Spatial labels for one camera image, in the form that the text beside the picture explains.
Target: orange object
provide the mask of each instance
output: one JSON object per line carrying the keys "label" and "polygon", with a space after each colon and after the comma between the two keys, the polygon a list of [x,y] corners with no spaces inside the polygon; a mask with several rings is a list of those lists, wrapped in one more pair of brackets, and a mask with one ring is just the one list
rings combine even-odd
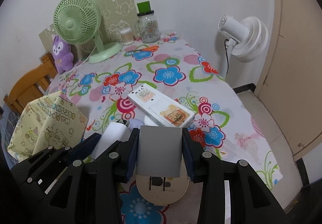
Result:
{"label": "orange object", "polygon": [[154,45],[154,46],[151,46],[151,47],[144,48],[144,49],[142,49],[142,51],[155,52],[155,51],[157,51],[157,50],[158,50],[158,48],[159,48],[159,46],[158,46],[158,45]]}

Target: gift bag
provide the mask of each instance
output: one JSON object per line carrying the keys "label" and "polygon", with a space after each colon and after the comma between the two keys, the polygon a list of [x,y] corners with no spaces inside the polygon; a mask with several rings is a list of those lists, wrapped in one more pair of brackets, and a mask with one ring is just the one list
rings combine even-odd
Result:
{"label": "gift bag", "polygon": [[67,96],[55,92],[27,104],[7,150],[23,161],[49,146],[74,147],[81,141],[86,125],[87,118]]}

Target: glass jar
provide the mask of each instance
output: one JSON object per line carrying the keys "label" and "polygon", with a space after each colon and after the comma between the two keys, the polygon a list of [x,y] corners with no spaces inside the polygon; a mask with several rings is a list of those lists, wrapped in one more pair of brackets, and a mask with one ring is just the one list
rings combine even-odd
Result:
{"label": "glass jar", "polygon": [[137,21],[138,31],[143,43],[152,43],[160,39],[160,32],[154,10],[144,13],[138,13]]}

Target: table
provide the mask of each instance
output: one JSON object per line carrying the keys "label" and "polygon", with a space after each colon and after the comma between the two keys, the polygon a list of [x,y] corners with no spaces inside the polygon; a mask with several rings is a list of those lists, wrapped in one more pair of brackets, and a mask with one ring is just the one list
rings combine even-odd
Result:
{"label": "table", "polygon": [[[136,41],[110,59],[97,64],[86,62],[71,72],[57,75],[46,93],[63,91],[88,117],[84,133],[87,138],[94,132],[102,134],[111,121],[143,120],[144,114],[127,98],[142,83],[196,112],[188,129],[191,138],[206,151],[234,163],[247,160],[270,189],[282,178],[269,144],[238,96],[175,33],[157,43]],[[182,199],[161,207],[142,198],[135,179],[133,176],[120,187],[124,203],[121,213],[126,224],[197,222],[202,184],[190,183]]]}

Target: cotton swab container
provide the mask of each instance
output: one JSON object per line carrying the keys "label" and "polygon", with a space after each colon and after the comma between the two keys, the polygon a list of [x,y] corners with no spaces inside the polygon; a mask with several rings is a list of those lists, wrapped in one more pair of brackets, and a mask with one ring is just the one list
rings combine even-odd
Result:
{"label": "cotton swab container", "polygon": [[130,27],[121,29],[120,35],[124,45],[130,45],[134,42],[133,33]]}

